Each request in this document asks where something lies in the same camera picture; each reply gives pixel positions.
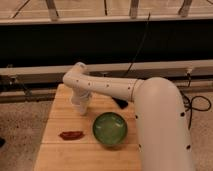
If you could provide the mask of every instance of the black cable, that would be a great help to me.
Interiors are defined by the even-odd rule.
[[[205,96],[194,96],[192,97],[191,99],[189,99],[189,97],[187,97],[183,92],[181,92],[182,94],[182,97],[183,97],[183,101],[184,101],[184,106],[186,108],[186,112],[187,111],[190,111],[190,114],[189,114],[189,122],[188,122],[188,129],[191,128],[191,125],[192,125],[192,118],[193,118],[193,111],[200,111],[200,112],[206,112],[206,111],[209,111],[212,107],[212,103],[211,101],[206,98]],[[194,107],[193,106],[193,103],[195,100],[197,99],[203,99],[205,100],[207,103],[208,103],[208,107],[206,108],[197,108],[197,107]]]
[[[13,14],[13,16],[11,18],[16,18],[16,16],[19,14],[19,12],[30,2],[30,0],[27,0],[26,2],[24,2],[15,12],[15,14]]]
[[[145,40],[146,40],[146,36],[147,36],[147,33],[148,33],[150,16],[151,16],[151,14],[149,13],[148,18],[147,18],[147,22],[146,22],[146,26],[145,26],[145,31],[144,31],[143,37],[142,37],[142,39],[141,39],[141,42],[140,42],[140,44],[139,44],[139,47],[138,47],[138,49],[137,49],[137,51],[136,51],[135,56],[132,58],[131,64],[129,65],[129,68],[126,70],[126,72],[125,72],[125,73],[123,74],[123,76],[122,76],[123,78],[126,77],[127,74],[129,73],[129,71],[131,70],[133,64],[135,63],[135,61],[136,61],[136,59],[137,59],[139,53],[141,52],[141,50],[142,50],[142,48],[143,48],[143,46],[144,46],[144,43],[145,43]]]

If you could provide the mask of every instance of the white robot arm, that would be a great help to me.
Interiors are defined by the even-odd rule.
[[[195,171],[184,104],[172,82],[92,77],[86,72],[86,65],[77,63],[63,77],[81,114],[91,91],[134,102],[142,171]]]

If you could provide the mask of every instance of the bowl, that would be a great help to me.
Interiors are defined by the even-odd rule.
[[[93,123],[93,134],[103,145],[120,144],[127,135],[127,123],[117,113],[106,112],[99,115]]]

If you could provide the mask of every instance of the power cord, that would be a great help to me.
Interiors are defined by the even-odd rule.
[[[131,70],[133,64],[135,63],[139,53],[141,52],[141,50],[143,49],[143,46],[144,46],[144,43],[145,43],[145,40],[146,40],[146,36],[147,36],[147,33],[148,33],[148,28],[149,28],[149,21],[150,21],[150,17],[151,17],[151,13],[149,13],[148,15],[148,18],[147,18],[147,22],[146,22],[146,26],[145,26],[145,31],[144,31],[144,34],[143,34],[143,37],[141,39],[141,42],[139,44],[139,47],[136,51],[136,54],[135,56],[132,58],[132,61],[131,61],[131,64],[129,65],[129,68],[124,72],[122,78],[126,77],[127,74],[129,73],[129,71]]]
[[[188,78],[188,85],[187,87],[190,87],[191,86],[191,75],[190,74],[187,74],[187,78]],[[191,126],[192,126],[192,118],[193,118],[193,111],[199,111],[199,112],[207,112],[211,109],[212,107],[212,103],[211,101],[205,97],[205,96],[201,96],[201,95],[198,95],[198,96],[194,96],[192,97],[191,99],[186,96],[182,91],[181,91],[181,95],[183,97],[183,102],[184,102],[184,106],[185,106],[185,109],[186,109],[186,112],[189,111],[189,122],[188,122],[188,129],[191,129]],[[206,108],[198,108],[198,107],[194,107],[193,106],[193,103],[195,102],[195,100],[205,100],[207,102],[207,107]]]

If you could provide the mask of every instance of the red chili pepper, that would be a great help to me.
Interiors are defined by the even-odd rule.
[[[83,131],[67,131],[67,132],[62,132],[59,134],[59,136],[63,140],[77,140],[80,139],[84,136]]]

